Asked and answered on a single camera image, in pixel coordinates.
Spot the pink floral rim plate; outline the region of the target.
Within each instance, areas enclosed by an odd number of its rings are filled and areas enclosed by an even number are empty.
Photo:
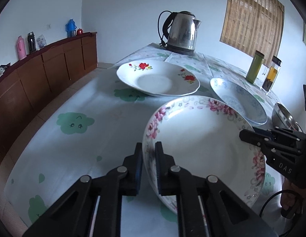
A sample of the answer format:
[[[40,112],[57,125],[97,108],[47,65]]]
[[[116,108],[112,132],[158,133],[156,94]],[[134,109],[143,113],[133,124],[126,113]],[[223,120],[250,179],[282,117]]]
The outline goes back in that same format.
[[[216,99],[191,95],[162,105],[148,120],[143,134],[143,162],[150,185],[158,192],[154,147],[195,176],[219,177],[252,207],[262,190],[266,164],[260,148],[241,141],[241,130],[252,130],[233,108]]]

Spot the red flower white plate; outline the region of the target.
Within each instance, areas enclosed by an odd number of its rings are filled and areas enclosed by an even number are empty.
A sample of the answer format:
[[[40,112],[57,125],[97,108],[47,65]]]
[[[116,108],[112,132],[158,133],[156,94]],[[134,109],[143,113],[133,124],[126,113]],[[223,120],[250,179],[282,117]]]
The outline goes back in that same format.
[[[193,73],[181,66],[148,59],[122,64],[117,77],[126,85],[154,97],[191,95],[201,85]]]

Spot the stainless steel bowl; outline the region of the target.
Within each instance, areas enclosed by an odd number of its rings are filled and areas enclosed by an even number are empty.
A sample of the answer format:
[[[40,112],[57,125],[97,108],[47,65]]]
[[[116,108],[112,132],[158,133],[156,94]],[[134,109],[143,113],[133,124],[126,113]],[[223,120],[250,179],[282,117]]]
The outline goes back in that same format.
[[[274,128],[286,128],[303,132],[298,122],[293,118],[287,108],[280,102],[276,102],[272,111],[271,121]]]

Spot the clear tea bottle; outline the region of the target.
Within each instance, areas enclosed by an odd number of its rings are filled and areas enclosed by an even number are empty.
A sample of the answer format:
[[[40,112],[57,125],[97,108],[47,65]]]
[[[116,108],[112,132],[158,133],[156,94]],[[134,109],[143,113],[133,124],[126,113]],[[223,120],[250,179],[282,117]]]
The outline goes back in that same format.
[[[261,89],[268,94],[277,78],[277,75],[280,71],[282,61],[277,58],[276,56],[272,57],[271,65],[269,67],[269,71],[267,73],[267,76],[262,84]]]

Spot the blue pattern plate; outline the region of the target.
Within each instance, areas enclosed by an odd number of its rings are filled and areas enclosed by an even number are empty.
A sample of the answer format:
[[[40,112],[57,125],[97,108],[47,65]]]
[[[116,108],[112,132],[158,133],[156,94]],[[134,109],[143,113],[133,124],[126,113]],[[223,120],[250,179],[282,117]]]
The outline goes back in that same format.
[[[224,103],[234,108],[252,124],[264,125],[267,122],[263,106],[245,88],[222,78],[212,78],[210,86]]]

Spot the floral tablecloth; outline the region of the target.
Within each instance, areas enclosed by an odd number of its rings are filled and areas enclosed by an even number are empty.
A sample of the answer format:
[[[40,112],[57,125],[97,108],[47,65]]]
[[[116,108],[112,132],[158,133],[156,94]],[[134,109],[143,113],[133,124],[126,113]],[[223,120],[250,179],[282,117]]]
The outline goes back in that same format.
[[[245,81],[246,71],[223,60],[195,53],[185,56],[150,44],[100,73],[61,106],[38,130],[18,158],[5,195],[23,229],[41,216],[78,178],[103,176],[142,142],[151,115],[175,97],[151,97],[120,81],[118,66],[143,58],[178,64],[199,79],[196,95],[214,97],[210,79],[225,78],[247,89],[268,116],[278,97],[264,95]],[[165,206],[142,174],[136,197],[123,197],[121,236],[178,236],[176,215]]]

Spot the green thermos bottle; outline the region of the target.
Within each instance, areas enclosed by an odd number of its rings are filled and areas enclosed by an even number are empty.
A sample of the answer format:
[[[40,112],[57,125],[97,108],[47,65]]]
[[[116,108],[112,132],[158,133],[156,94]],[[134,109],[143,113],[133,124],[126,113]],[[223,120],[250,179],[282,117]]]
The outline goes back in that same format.
[[[264,60],[264,54],[256,50],[250,68],[245,77],[246,81],[253,84],[256,80],[256,77],[260,71]]]

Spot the bamboo window blind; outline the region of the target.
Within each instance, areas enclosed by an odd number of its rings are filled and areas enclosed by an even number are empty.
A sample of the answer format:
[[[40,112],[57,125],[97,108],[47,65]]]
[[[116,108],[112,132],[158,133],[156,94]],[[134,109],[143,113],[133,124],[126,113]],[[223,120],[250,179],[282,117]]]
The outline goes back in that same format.
[[[220,41],[249,56],[264,54],[270,66],[279,52],[284,27],[284,5],[279,0],[227,0]]]

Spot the stainless electric kettle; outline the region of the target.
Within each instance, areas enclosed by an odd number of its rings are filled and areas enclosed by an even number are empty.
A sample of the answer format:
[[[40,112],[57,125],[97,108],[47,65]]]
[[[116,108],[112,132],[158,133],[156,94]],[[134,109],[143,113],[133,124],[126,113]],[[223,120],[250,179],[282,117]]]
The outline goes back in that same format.
[[[162,34],[159,29],[161,15],[169,12],[162,27]],[[171,12],[162,11],[158,17],[157,29],[160,38],[160,46],[174,53],[193,55],[196,47],[197,31],[201,21],[189,11]]]

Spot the brown wooden sideboard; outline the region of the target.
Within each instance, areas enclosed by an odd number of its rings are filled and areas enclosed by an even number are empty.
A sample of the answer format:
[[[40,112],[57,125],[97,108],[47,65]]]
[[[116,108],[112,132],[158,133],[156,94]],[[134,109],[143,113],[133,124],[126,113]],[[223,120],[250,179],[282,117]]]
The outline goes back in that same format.
[[[0,77],[0,164],[31,120],[57,95],[97,67],[97,34],[54,42]]]

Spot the red small ornament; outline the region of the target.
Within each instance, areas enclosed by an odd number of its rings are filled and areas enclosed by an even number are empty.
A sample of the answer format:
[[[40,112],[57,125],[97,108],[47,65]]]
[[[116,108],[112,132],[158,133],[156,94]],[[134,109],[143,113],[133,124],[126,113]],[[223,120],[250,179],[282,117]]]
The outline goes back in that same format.
[[[82,30],[81,28],[79,28],[79,29],[77,30],[76,34],[77,34],[77,35],[83,34],[83,30]]]

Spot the blue water jug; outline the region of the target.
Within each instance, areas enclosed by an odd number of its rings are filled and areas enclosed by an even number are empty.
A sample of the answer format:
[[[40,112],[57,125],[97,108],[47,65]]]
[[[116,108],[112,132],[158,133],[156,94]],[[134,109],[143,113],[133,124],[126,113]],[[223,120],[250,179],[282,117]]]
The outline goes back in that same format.
[[[67,33],[68,38],[76,36],[76,24],[73,19],[70,19],[68,23],[65,25],[65,31]]]

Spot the clear plastic bag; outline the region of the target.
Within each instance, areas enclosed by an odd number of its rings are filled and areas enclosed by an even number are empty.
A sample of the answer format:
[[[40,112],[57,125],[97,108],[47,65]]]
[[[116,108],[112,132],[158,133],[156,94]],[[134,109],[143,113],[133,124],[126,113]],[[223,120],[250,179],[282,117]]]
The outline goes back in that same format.
[[[47,45],[46,39],[45,39],[43,34],[38,36],[36,41],[37,41],[37,45],[38,45],[39,49],[42,49],[42,48],[44,48]]]

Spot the pink thermos flask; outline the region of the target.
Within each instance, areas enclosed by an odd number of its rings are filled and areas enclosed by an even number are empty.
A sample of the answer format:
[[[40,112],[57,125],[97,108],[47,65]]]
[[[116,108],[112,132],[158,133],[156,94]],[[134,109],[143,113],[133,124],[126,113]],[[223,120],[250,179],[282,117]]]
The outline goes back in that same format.
[[[26,58],[27,54],[26,54],[26,49],[25,49],[25,42],[22,36],[19,36],[17,39],[16,49],[17,49],[17,55],[18,55],[19,60]]]

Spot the black thermos flask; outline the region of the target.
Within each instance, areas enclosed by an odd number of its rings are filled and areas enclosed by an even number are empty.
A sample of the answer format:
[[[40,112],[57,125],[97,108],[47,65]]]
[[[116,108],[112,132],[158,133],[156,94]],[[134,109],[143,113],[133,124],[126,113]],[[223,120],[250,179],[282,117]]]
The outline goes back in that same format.
[[[29,53],[32,54],[36,52],[36,44],[35,44],[35,35],[34,32],[30,32],[27,35],[27,43],[28,43],[28,49]]]

